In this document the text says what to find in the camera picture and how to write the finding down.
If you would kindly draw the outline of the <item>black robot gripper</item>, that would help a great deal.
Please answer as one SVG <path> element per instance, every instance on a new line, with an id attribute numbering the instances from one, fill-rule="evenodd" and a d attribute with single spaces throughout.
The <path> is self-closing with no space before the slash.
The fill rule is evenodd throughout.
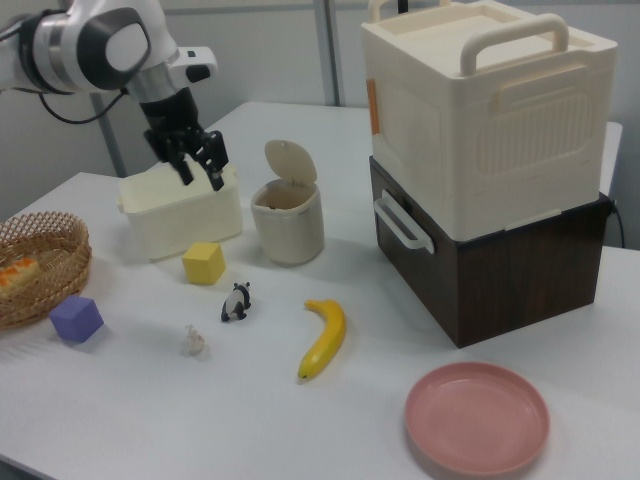
<path id="1" fill-rule="evenodd" d="M 144 137 L 161 162 L 169 163 L 184 185 L 194 178 L 192 158 L 205 170 L 214 191 L 224 186 L 226 147 L 222 134 L 207 132 L 199 124 L 198 109 L 189 88 L 156 102 L 141 104 L 150 128 Z"/>

